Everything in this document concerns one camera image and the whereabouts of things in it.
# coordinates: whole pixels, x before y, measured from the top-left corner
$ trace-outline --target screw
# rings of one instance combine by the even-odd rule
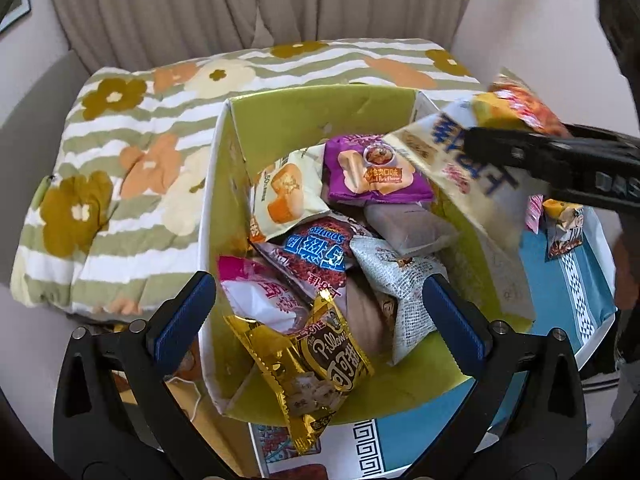
[[[518,160],[524,160],[524,150],[522,148],[512,148],[511,156],[513,158],[517,158]]]
[[[146,327],[146,321],[144,319],[135,319],[129,323],[129,330],[134,334],[142,332]]]
[[[82,339],[84,334],[86,334],[86,328],[84,326],[79,326],[71,333],[71,337],[73,339]]]
[[[551,333],[558,341],[564,341],[566,339],[566,332],[561,328],[555,328]]]
[[[497,334],[506,334],[509,331],[509,325],[507,325],[504,321],[494,321],[491,323],[491,328],[494,329],[494,332]]]

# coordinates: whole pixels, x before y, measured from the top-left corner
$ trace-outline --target white string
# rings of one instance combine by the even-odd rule
[[[198,398],[196,399],[196,403],[193,407],[193,415],[191,415],[191,418],[189,419],[189,422],[193,422],[196,418],[196,413],[198,412],[198,405],[200,404],[200,401],[202,400],[202,394],[200,393],[200,389],[198,388],[198,385],[194,382],[194,381],[188,381],[187,379],[183,379],[182,377],[178,377],[178,376],[174,376],[171,379],[169,379],[167,381],[168,383],[172,383],[175,380],[181,381],[183,383],[189,383],[189,384],[193,384],[193,387],[196,389],[196,392],[198,393]]]

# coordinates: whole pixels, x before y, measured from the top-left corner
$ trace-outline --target beige curtain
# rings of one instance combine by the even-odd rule
[[[90,70],[145,70],[243,48],[337,38],[448,47],[463,0],[53,0]]]

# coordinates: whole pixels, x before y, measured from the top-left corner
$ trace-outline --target blue gripper pad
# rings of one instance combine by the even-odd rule
[[[487,319],[473,303],[460,298],[441,274],[424,280],[422,304],[460,371],[478,377],[493,344]]]
[[[216,302],[216,281],[196,272],[180,293],[153,315],[147,348],[162,375],[173,374]]]

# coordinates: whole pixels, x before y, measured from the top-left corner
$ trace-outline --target striped blanket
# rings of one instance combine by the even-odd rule
[[[311,41],[148,72],[99,70],[27,212],[14,298],[95,320],[148,319],[198,269],[210,143],[225,99],[356,83],[417,88],[439,106],[483,91],[425,40]]]

